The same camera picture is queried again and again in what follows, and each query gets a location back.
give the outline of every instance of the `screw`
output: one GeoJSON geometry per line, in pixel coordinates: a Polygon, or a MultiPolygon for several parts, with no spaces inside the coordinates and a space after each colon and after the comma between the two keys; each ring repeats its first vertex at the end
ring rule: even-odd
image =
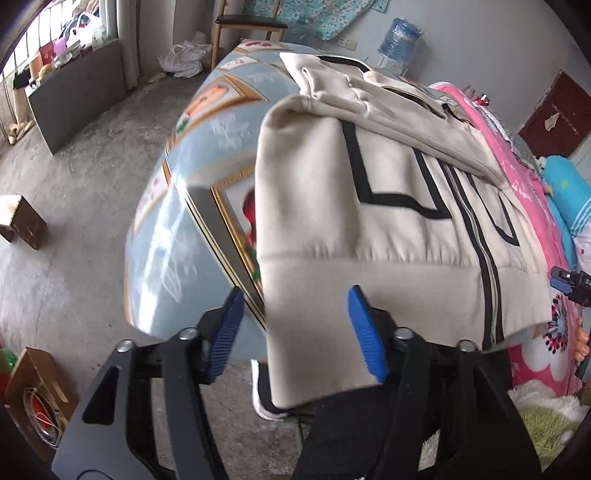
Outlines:
{"type": "Polygon", "coordinates": [[[400,327],[396,329],[394,336],[399,340],[410,340],[414,337],[414,332],[410,328],[400,327]]]}
{"type": "Polygon", "coordinates": [[[476,344],[470,340],[460,340],[460,342],[457,344],[457,347],[462,352],[475,352],[478,350],[476,344]]]}
{"type": "Polygon", "coordinates": [[[134,343],[131,340],[121,340],[117,344],[117,351],[120,353],[126,352],[127,350],[131,350],[134,346],[134,343]]]}
{"type": "Polygon", "coordinates": [[[185,328],[184,330],[181,330],[181,332],[178,334],[178,337],[181,340],[192,340],[196,336],[197,336],[197,329],[193,328],[193,327],[185,328]]]}

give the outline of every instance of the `curtain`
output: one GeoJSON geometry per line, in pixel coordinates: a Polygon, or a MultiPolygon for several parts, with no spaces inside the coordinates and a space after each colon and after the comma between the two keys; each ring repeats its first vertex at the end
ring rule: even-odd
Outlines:
{"type": "MultiPolygon", "coordinates": [[[[243,13],[269,16],[274,0],[245,0],[243,13]]],[[[384,13],[389,0],[284,0],[277,18],[294,23],[306,17],[316,27],[316,36],[330,40],[368,8],[384,13]]]]}
{"type": "Polygon", "coordinates": [[[136,0],[116,0],[116,27],[121,43],[121,60],[123,61],[123,76],[128,90],[138,85],[139,64],[136,41],[136,0]]]}

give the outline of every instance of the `blue pillow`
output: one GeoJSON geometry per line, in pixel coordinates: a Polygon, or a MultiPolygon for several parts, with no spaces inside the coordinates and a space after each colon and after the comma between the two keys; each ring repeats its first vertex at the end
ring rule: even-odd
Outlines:
{"type": "Polygon", "coordinates": [[[574,246],[573,237],[570,236],[569,227],[566,225],[564,218],[560,214],[558,207],[556,206],[554,200],[550,195],[546,195],[546,200],[548,201],[548,208],[550,209],[550,213],[554,216],[556,220],[556,224],[558,225],[558,230],[560,230],[560,236],[562,239],[562,250],[564,251],[564,256],[566,257],[566,261],[569,264],[569,268],[571,270],[576,270],[577,268],[577,249],[574,246]]]}
{"type": "Polygon", "coordinates": [[[574,238],[591,218],[591,187],[570,160],[552,155],[542,179],[552,188],[552,199],[574,238]]]}

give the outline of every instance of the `pink bedsheet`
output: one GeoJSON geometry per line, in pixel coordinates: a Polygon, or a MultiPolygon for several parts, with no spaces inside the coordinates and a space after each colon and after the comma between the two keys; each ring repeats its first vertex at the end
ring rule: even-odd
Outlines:
{"type": "MultiPolygon", "coordinates": [[[[568,269],[560,232],[548,209],[541,180],[517,161],[501,134],[457,87],[442,82],[431,85],[431,88],[455,100],[484,135],[530,217],[548,264],[548,277],[555,265],[568,269]]],[[[515,386],[535,378],[552,388],[557,396],[562,396],[577,391],[582,385],[574,376],[573,360],[574,333],[580,308],[557,290],[554,292],[551,320],[546,328],[532,327],[517,333],[512,337],[513,346],[508,351],[515,386]]]]}

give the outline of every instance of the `concrete floor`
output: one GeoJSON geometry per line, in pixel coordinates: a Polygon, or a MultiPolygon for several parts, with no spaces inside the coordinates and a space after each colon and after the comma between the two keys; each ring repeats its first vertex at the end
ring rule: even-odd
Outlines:
{"type": "MultiPolygon", "coordinates": [[[[0,341],[15,353],[52,354],[79,395],[117,341],[153,339],[125,321],[124,244],[164,141],[204,75],[136,90],[52,156],[35,127],[0,153],[0,194],[21,194],[45,219],[39,251],[0,239],[0,341]]],[[[260,419],[251,406],[248,364],[232,364],[203,389],[232,479],[290,473],[293,428],[260,419]]],[[[156,423],[163,402],[155,399],[156,423]]],[[[163,464],[170,464],[163,447],[163,464]]]]}

